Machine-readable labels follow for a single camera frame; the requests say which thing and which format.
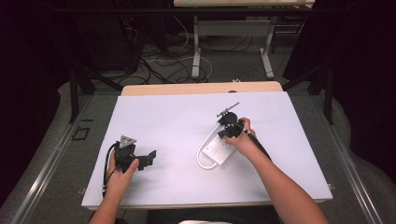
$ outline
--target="dark fabric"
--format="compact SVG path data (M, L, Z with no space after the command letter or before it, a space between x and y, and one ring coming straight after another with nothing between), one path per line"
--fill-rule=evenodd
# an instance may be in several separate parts
M177 224L184 220L223 221L233 224L279 223L273 206L149 210L147 223Z
M0 7L2 179L0 205L14 189L40 145L60 102L46 70Z
M356 1L356 22L343 33L347 17L308 19L284 76L294 79L329 55L343 35L334 72L333 96L345 109L351 125L350 148L382 169L396 183L396 19L393 1ZM318 0L316 8L344 7L345 3Z

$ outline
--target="hand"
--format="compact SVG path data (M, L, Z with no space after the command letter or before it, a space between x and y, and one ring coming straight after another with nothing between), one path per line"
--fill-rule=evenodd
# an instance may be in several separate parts
M241 120L244 121L244 128L250 131L251 134L253 134L253 136L256 137L256 133L250 127L250 119L241 118ZM257 146L253 143L253 141L245 132L241 132L241 134L239 134L239 136L236 138L230 138L224 136L224 140L226 141L226 143L236 147L236 149L238 149L238 151L242 153L242 155L244 155L245 157L247 157L249 154L255 152L256 149L258 149Z
M123 173L121 168L116 169L115 151L113 151L110 155L110 163L107 169L108 181L106 195L116 197L121 200L131 183L132 176L134 175L138 165L139 160L135 159L129 166L128 170Z

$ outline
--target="gray carpet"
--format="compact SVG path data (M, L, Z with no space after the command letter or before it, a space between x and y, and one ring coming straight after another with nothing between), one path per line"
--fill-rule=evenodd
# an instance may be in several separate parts
M231 49L242 39L243 37L225 37L225 39L216 37L208 38L206 41L210 43L212 49L214 47L216 49ZM295 40L296 37L292 35L279 36L276 39L276 53L270 55L273 69L276 72L276 80L281 84L286 82L281 74ZM202 61L202 67L207 73L212 68L209 82L231 81L236 77L242 81L266 80L258 52L260 44L261 42L254 39L253 44L247 50L240 52L204 51L202 56L207 58L211 64ZM146 49L145 54L150 53L152 53L151 49ZM156 56L146 57L147 60L155 58ZM162 65L150 64L152 64L153 69L161 74L166 74L166 77L182 68L180 64L171 66L163 66L163 63ZM148 72L139 68L134 76L148 77ZM186 72L180 70L170 79L176 82L178 78L185 76ZM150 77L149 80L150 84L161 83L156 77ZM140 78L130 78L122 81L121 84L137 84L139 82L141 82ZM60 157L60 162L55 164L50 182L45 186L45 190L39 195L36 203L33 204L31 213L25 214L27 217L25 221L28 223L85 223L92 214L91 211L80 206L83 195L79 192L82 188L87 187L90 180L98 149L101 146L118 94L103 83L94 83L98 91L94 96L89 97L90 100L87 101L86 110L77 121L76 127L79 131L74 130L74 135L70 136L70 140L66 142L64 154ZM0 210L1 223L11 223L12 220L16 220L15 216L21 211L21 206L25 202L29 190L34 185L51 153L57 149L60 140L64 137L64 132L68 128L67 122L70 118L67 85L65 84L59 89L62 95L61 105L46 137L43 139L40 148L37 149L35 157L18 186ZM361 209L361 204L341 165L334 139L330 137L329 129L316 108L317 98L307 95L306 83L290 90L290 98L318 158L323 174L328 183L333 183L335 187L332 190L334 199L320 205L326 216L331 223L371 223ZM81 94L80 101L82 102L83 99L84 96ZM336 102L334 102L332 110L334 128L338 132L342 143L348 146L350 133L347 118L342 107ZM370 163L362 161L352 153L351 156L376 210L382 217L383 223L392 223L392 220L396 220L396 216L393 214L393 211L396 211L396 188L393 183ZM129 223L146 223L147 211L132 210L125 214L120 211L119 215L120 217L124 216Z

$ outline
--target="background desk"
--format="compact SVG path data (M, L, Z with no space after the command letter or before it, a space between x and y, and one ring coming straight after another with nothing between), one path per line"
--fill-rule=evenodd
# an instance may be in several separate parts
M315 0L175 0L176 7L279 7L296 5L313 5ZM265 75L269 79L274 79L273 69L268 58L276 25L276 17L269 18L268 21L199 21L194 17L194 60L192 77L199 76L199 64L201 50L199 47L200 35L255 35L265 36L264 48L260 49L262 64Z
M271 203L251 163L235 152L221 167L198 166L198 147L216 125L216 115L230 105L238 116L251 118L258 138L273 161L317 201L332 198L286 92L275 82L153 86L167 95L120 96L109 123L82 206L96 209L102 201L102 178L108 148L122 134L137 140L136 155L157 150L154 164L136 172L121 208L176 208ZM187 93L181 94L188 87ZM237 93L212 93L241 91ZM283 138L290 133L287 141ZM201 155L202 163L211 164Z

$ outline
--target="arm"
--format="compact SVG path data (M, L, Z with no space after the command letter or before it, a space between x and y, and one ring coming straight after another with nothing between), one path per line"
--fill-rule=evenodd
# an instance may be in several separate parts
M241 120L244 121L245 128L255 135L250 129L250 120ZM328 223L315 201L277 168L247 134L242 132L237 138L224 138L256 168L276 211L285 223Z
M117 210L126 190L128 189L132 176L137 169L139 160L134 160L128 170L123 174L116 169L114 151L110 156L110 163L107 169L107 191L106 196L99 205L98 210L90 220L90 224L111 223L113 224L117 217Z

